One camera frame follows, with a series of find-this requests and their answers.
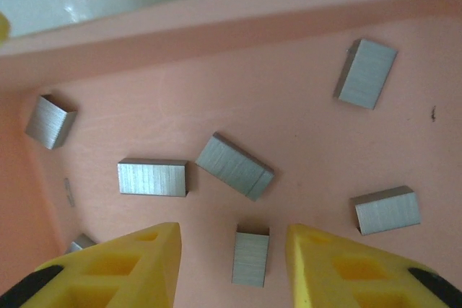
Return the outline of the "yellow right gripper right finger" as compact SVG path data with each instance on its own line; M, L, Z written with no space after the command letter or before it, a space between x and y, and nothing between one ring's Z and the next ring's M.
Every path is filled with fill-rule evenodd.
M293 308L462 308L462 291L433 269L303 224L287 227Z

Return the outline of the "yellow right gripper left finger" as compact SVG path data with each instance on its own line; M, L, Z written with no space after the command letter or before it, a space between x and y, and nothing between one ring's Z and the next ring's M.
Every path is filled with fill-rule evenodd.
M0 308L173 308L182 241L165 222L54 258L0 296Z

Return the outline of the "pink plastic tray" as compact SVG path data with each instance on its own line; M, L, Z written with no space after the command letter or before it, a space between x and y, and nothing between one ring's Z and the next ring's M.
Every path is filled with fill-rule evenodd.
M398 51L373 110L334 97L360 38ZM42 94L77 110L54 150L25 133ZM214 132L274 170L258 201L195 165L185 198L119 193L119 160L194 162ZM422 222L361 235L350 199L402 185ZM292 308L294 223L462 289L462 0L179 0L1 46L0 294L82 232L166 221L183 240L175 308ZM269 229L263 288L231 282L238 226Z

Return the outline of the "silver staple strip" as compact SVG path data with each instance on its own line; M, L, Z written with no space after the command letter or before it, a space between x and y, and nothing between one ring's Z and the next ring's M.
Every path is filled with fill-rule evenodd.
M422 222L417 194L406 185L359 195L350 201L363 236Z
M117 163L119 191L126 195L185 198L186 160L125 158Z
M77 118L77 110L51 94L37 96L25 133L47 149L62 147Z
M213 133L196 164L252 201L257 201L275 173L218 132Z
M373 110L378 103L398 51L366 38L355 40L347 51L334 97Z
M235 233L231 282L263 288L269 255L269 229L251 231L238 226Z
M85 248L96 245L97 243L86 234L80 234L76 239L74 239L69 247L66 250L66 254L83 250Z

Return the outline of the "single loose metal staple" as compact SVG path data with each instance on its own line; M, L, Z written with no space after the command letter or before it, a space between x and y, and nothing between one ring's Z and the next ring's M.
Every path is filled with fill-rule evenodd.
M69 202L69 205L71 207L75 207L75 201L74 201L74 197L71 191L71 184L67 177L64 179L64 187L65 187L66 197Z

